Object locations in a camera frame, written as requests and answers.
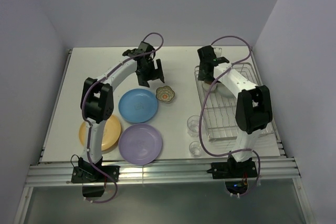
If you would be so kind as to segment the small clear glass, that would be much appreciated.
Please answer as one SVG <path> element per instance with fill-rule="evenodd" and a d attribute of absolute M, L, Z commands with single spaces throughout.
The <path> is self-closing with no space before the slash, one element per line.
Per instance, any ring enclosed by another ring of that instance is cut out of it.
<path fill-rule="evenodd" d="M 189 145 L 189 152 L 190 152 L 191 157 L 195 157 L 195 158 L 201 157 L 201 155 L 203 153 L 203 148 L 202 148 L 200 142 L 193 141 Z"/>

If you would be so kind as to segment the flower patterned small dish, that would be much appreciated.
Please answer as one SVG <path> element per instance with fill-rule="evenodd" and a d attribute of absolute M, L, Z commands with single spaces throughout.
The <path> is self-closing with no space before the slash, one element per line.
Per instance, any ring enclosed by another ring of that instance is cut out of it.
<path fill-rule="evenodd" d="M 156 89 L 155 97 L 160 102 L 170 103 L 175 98 L 175 92 L 170 86 L 163 86 Z"/>

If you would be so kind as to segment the orange plastic plate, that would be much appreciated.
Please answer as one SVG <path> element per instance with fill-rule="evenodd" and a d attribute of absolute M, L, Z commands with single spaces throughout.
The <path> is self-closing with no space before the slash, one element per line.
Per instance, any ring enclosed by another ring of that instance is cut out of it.
<path fill-rule="evenodd" d="M 121 135 L 121 132 L 122 127 L 119 119 L 115 115 L 111 115 L 104 127 L 101 150 L 104 152 L 110 149 L 112 146 L 116 145 Z M 86 143 L 85 138 L 86 138 L 86 124 L 85 122 L 82 122 L 79 128 L 79 141 L 82 146 L 84 146 Z"/>

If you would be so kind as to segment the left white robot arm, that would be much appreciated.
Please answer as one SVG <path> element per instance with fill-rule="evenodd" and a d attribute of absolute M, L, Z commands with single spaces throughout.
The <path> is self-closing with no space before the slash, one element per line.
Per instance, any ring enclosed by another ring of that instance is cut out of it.
<path fill-rule="evenodd" d="M 115 67 L 97 78 L 85 80 L 80 108 L 87 133 L 78 167 L 89 181 L 96 182 L 103 174 L 101 144 L 106 121 L 114 109 L 115 89 L 133 73 L 137 76 L 138 84 L 143 87 L 149 87 L 149 81 L 152 80 L 164 82 L 161 60 L 154 60 L 155 55 L 156 49 L 142 41 L 138 48 L 126 50 Z"/>

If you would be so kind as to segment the blue plastic plate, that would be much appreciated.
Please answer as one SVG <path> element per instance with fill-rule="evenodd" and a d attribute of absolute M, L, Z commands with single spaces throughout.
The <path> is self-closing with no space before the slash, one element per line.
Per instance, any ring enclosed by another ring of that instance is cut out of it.
<path fill-rule="evenodd" d="M 119 100 L 119 113 L 129 123 L 144 123 L 152 119 L 158 109 L 155 95 L 146 89 L 127 91 Z"/>

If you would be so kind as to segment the white ceramic bowl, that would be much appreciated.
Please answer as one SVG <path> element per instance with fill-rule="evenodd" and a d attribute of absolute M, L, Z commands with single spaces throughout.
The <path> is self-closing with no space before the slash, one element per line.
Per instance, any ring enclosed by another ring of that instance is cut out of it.
<path fill-rule="evenodd" d="M 218 82 L 216 83 L 216 90 L 215 90 L 219 95 L 228 98 L 228 99 L 232 99 L 235 96 L 233 95 L 233 93 L 222 83 Z"/>

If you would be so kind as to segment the purple plastic plate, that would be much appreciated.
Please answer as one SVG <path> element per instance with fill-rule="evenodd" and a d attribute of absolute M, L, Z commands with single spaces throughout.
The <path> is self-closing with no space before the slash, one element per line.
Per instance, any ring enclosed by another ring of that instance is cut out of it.
<path fill-rule="evenodd" d="M 121 157 L 134 165 L 146 165 L 160 154 L 163 140 L 160 132 L 149 124 L 134 124 L 121 134 L 119 152 Z"/>

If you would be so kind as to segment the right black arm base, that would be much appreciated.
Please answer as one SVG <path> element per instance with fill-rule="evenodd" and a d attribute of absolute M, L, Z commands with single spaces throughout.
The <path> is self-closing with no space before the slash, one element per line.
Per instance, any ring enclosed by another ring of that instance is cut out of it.
<path fill-rule="evenodd" d="M 233 181 L 225 182 L 225 187 L 231 197 L 237 198 L 247 193 L 249 178 L 255 178 L 256 182 L 259 180 L 259 172 L 252 158 L 237 162 L 230 156 L 226 162 L 211 163 L 210 169 L 206 172 L 211 174 L 212 179 L 232 179 Z"/>

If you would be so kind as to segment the brown white ceramic cup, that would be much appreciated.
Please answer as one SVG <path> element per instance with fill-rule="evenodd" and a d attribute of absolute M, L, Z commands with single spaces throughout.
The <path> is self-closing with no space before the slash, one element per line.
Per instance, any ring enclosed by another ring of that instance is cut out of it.
<path fill-rule="evenodd" d="M 207 91 L 210 91 L 210 92 L 214 92 L 217 88 L 217 84 L 214 84 L 212 86 L 212 82 L 211 81 L 203 81 L 202 83 L 202 88 L 203 90 L 205 90 L 206 92 Z"/>

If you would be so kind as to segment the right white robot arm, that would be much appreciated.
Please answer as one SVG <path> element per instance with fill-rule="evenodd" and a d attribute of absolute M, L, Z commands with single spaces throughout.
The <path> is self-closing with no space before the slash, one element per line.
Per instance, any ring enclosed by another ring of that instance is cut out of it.
<path fill-rule="evenodd" d="M 272 121 L 270 91 L 265 85 L 259 86 L 245 78 L 225 57 L 217 57 L 211 45 L 198 49 L 197 53 L 198 79 L 212 80 L 211 87 L 223 84 L 236 98 L 238 135 L 230 152 L 234 160 L 227 164 L 227 170 L 234 177 L 240 176 L 246 168 L 244 162 L 253 155 L 257 138 Z"/>

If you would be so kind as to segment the large clear glass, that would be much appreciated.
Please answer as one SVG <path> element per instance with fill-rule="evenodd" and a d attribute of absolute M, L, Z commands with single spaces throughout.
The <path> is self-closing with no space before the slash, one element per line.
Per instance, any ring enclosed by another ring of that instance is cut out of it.
<path fill-rule="evenodd" d="M 205 122 L 204 119 L 201 120 L 201 126 L 199 125 L 200 123 L 200 116 L 198 115 L 193 115 L 188 118 L 187 120 L 187 133 L 191 137 L 197 137 L 199 135 L 200 129 L 203 131 L 205 128 Z"/>

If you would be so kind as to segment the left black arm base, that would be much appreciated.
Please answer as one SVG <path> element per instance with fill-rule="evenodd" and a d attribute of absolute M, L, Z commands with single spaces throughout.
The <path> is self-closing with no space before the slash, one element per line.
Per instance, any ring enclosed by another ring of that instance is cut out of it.
<path fill-rule="evenodd" d="M 115 198 L 118 192 L 119 166 L 103 166 L 102 158 L 94 166 L 84 161 L 82 157 L 78 159 L 77 166 L 73 164 L 72 160 L 70 160 L 70 163 L 73 166 L 71 183 L 82 184 L 82 195 L 85 200 L 95 204 L 102 204 Z M 98 198 L 103 196 L 107 183 L 114 184 L 115 190 L 112 196 L 108 199 L 98 200 Z"/>

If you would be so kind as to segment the aluminium mounting rail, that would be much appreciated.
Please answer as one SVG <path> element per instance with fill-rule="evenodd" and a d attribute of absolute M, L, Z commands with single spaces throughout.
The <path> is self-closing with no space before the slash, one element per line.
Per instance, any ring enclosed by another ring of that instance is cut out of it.
<path fill-rule="evenodd" d="M 212 175 L 206 171 L 212 162 L 223 162 L 225 158 L 171 159 L 154 161 L 137 166 L 125 161 L 104 162 L 103 165 L 117 165 L 119 185 L 167 184 L 211 182 Z M 42 163 L 28 170 L 25 187 L 72 186 L 73 167 L 67 163 Z M 294 179 L 301 174 L 294 158 L 284 156 L 261 159 L 261 179 Z"/>

